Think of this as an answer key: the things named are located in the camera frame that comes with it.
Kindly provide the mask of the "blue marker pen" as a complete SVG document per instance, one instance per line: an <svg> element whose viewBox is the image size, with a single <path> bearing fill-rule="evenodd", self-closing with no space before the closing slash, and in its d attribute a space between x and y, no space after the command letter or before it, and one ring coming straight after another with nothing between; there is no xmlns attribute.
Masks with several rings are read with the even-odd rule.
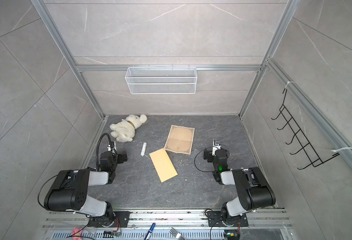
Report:
<svg viewBox="0 0 352 240"><path fill-rule="evenodd" d="M148 230L144 240L149 240L151 238L151 235L153 234L154 228L156 226L156 223L152 223L150 229Z"/></svg>

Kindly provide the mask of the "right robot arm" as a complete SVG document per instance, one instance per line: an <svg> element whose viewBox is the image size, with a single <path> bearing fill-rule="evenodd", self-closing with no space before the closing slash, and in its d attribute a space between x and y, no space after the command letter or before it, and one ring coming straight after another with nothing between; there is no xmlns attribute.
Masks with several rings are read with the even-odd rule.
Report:
<svg viewBox="0 0 352 240"><path fill-rule="evenodd" d="M237 192L237 197L225 202L219 211L204 211L211 228L247 227L247 213L275 205L275 194L259 167L231 170L227 164L228 150L213 146L202 152L203 159L213 164L214 180L220 185L235 186Z"/></svg>

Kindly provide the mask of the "silver fork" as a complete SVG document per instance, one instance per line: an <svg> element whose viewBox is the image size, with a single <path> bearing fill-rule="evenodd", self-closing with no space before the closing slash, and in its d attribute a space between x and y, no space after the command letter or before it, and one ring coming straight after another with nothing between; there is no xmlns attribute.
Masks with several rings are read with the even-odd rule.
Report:
<svg viewBox="0 0 352 240"><path fill-rule="evenodd" d="M182 234L176 231L174 228L170 228L170 233L177 240L185 240Z"/></svg>

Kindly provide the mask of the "white glue stick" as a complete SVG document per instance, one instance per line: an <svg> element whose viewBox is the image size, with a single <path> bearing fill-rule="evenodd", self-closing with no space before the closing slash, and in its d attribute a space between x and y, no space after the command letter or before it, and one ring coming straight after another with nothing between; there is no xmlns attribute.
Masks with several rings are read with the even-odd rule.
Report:
<svg viewBox="0 0 352 240"><path fill-rule="evenodd" d="M146 149L147 149L147 143L144 142L144 143L143 143L143 146L142 146L141 153L140 153L140 155L141 155L142 157L144 157L144 156L146 155Z"/></svg>

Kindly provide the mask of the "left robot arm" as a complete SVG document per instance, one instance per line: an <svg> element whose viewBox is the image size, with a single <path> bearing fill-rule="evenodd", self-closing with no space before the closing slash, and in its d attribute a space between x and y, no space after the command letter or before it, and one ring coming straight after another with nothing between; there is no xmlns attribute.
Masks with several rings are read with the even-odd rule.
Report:
<svg viewBox="0 0 352 240"><path fill-rule="evenodd" d="M116 143L108 133L103 133L96 147L96 167L80 170L62 170L50 178L54 182L38 204L51 212L72 212L89 218L89 227L125 228L130 212L114 212L112 204L88 195L88 188L113 183L119 164L128 160L125 152L118 153Z"/></svg>

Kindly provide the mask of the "pink object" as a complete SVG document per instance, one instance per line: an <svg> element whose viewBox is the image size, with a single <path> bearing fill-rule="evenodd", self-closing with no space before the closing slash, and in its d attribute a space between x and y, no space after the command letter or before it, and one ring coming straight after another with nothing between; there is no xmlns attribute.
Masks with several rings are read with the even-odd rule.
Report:
<svg viewBox="0 0 352 240"><path fill-rule="evenodd" d="M72 240L82 240L82 232L83 230L78 229L78 228L74 228L73 231L71 232L71 236L70 238Z"/></svg>

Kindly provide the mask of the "yellow envelope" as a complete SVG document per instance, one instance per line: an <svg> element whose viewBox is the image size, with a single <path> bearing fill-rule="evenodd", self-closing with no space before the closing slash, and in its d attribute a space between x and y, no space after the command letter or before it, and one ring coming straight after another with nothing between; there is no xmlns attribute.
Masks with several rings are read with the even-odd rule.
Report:
<svg viewBox="0 0 352 240"><path fill-rule="evenodd" d="M150 158L162 183L178 175L165 149L150 153Z"/></svg>

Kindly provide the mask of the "white teddy bear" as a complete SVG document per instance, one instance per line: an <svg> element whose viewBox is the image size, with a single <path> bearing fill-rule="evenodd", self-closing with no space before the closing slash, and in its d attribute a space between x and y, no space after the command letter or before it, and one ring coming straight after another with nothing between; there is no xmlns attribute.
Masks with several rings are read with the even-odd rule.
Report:
<svg viewBox="0 0 352 240"><path fill-rule="evenodd" d="M146 123L147 120L146 115L129 115L119 123L110 125L111 136L120 143L132 142L136 129Z"/></svg>

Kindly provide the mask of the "beige letter paper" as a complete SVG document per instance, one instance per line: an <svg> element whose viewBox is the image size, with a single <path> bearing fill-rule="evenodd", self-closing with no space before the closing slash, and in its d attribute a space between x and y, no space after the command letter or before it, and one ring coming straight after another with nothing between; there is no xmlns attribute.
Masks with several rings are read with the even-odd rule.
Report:
<svg viewBox="0 0 352 240"><path fill-rule="evenodd" d="M190 155L194 131L194 128L172 125L164 149L173 153Z"/></svg>

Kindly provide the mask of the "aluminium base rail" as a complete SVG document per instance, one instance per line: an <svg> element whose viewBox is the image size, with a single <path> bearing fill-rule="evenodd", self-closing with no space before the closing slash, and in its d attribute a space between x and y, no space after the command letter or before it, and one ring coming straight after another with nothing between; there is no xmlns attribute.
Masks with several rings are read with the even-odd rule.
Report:
<svg viewBox="0 0 352 240"><path fill-rule="evenodd" d="M143 240L156 223L150 240L176 240L170 228L186 240L294 240L296 234L284 209L260 209L247 213L247 227L208 225L204 209L117 210L130 212L125 228L89 227L89 219L78 214L48 214L38 233L39 240L71 240L74 228L83 230L83 240Z"/></svg>

